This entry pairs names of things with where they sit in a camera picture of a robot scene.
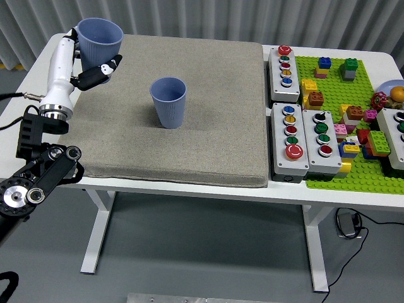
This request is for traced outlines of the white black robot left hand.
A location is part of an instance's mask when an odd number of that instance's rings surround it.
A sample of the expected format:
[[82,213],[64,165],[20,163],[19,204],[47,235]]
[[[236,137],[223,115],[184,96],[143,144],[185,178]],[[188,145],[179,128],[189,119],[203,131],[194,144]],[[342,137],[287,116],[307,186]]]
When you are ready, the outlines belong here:
[[86,91],[110,80],[122,60],[119,49],[123,37],[118,25],[100,18],[82,20],[65,34],[50,59],[40,115],[70,119],[73,90]]

